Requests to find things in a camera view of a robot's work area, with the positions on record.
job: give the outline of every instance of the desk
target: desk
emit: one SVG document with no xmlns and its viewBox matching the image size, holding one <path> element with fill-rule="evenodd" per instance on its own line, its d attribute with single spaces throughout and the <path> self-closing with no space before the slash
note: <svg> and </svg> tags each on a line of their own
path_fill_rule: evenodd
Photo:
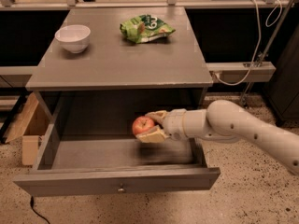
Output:
<svg viewBox="0 0 299 224">
<path fill-rule="evenodd" d="M 177 30 L 125 40 L 121 22 L 146 13 Z M 15 183 L 35 196 L 210 189 L 220 170 L 195 140 L 149 146 L 131 131 L 146 112 L 196 108 L 212 85 L 184 8 L 76 8 L 70 24 L 89 26 L 91 44 L 71 54 L 53 40 L 29 80 L 51 124 L 31 174 Z"/>
</svg>

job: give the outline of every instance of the drawer knob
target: drawer knob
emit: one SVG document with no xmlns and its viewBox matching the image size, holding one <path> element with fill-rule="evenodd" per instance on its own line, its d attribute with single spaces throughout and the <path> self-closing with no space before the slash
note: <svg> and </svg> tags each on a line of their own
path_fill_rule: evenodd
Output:
<svg viewBox="0 0 299 224">
<path fill-rule="evenodd" d="M 125 189 L 123 188 L 123 184 L 121 183 L 121 187 L 118 189 L 118 193 L 124 193 Z"/>
</svg>

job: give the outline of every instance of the gray tabletop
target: gray tabletop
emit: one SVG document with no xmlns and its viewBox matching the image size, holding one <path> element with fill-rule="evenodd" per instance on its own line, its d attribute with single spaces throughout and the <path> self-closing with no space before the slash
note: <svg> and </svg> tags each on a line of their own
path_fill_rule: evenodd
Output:
<svg viewBox="0 0 299 224">
<path fill-rule="evenodd" d="M 127 41 L 120 24 L 151 14 L 176 31 L 147 44 Z M 90 27 L 91 42 L 80 54 L 53 40 L 27 83 L 29 91 L 143 88 L 202 88 L 212 85 L 203 54 L 183 7 L 74 8 L 63 26 Z"/>
</svg>

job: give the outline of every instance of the speckled floor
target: speckled floor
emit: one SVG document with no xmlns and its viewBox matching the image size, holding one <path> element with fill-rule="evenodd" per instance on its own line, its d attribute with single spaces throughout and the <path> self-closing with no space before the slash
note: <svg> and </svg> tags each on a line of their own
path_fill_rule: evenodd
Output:
<svg viewBox="0 0 299 224">
<path fill-rule="evenodd" d="M 205 106 L 215 99 L 207 96 Z M 248 99 L 249 112 L 274 123 L 259 95 Z M 284 128 L 299 134 L 299 128 Z M 204 141 L 206 162 L 220 167 L 211 190 L 36 198 L 35 209 L 50 223 L 299 223 L 299 176 L 253 144 Z M 21 165 L 21 143 L 0 146 L 0 223 L 46 223 L 30 209 L 30 196 L 12 183 L 28 173 Z"/>
</svg>

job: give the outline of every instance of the drawer front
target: drawer front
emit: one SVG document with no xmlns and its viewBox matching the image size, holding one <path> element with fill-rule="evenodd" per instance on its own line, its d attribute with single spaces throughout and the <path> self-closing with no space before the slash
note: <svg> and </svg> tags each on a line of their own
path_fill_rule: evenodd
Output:
<svg viewBox="0 0 299 224">
<path fill-rule="evenodd" d="M 96 195 L 210 189 L 219 168 L 174 170 L 32 174 L 14 182 L 32 196 Z"/>
</svg>

